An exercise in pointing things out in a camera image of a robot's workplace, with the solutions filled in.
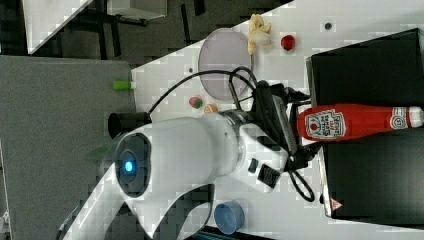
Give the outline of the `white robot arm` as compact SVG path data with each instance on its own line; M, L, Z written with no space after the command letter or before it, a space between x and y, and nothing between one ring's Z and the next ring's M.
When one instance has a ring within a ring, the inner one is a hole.
M146 240L184 240L209 219L215 181L229 176L272 192L284 172L308 156L287 108L307 95L282 84L257 83L251 110L153 122L120 137L112 162L86 202L61 226L57 240L104 240L127 207Z

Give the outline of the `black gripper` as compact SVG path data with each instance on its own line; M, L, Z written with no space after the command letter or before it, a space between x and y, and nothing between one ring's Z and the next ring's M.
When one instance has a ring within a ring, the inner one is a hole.
M285 169L303 169L315 157L318 148L302 147L299 133L287 114L289 103L307 100L308 96L283 84L270 85L261 80L254 91L253 113L256 123L287 153Z

